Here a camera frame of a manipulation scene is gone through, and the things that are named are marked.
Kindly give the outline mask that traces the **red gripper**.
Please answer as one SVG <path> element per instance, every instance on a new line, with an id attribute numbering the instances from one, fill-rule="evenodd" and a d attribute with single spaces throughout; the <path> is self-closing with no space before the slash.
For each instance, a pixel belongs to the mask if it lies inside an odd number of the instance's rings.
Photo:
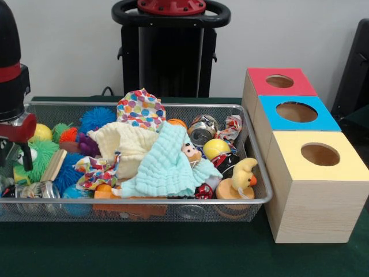
<path id="1" fill-rule="evenodd" d="M 23 113 L 17 119 L 1 122 L 1 167 L 3 167 L 6 162 L 6 139 L 11 142 L 27 142 L 35 134 L 36 124 L 36 117 L 32 113 Z M 33 169 L 31 149 L 28 143 L 21 143 L 20 147 L 24 154 L 22 157 L 24 170 L 30 171 Z"/>

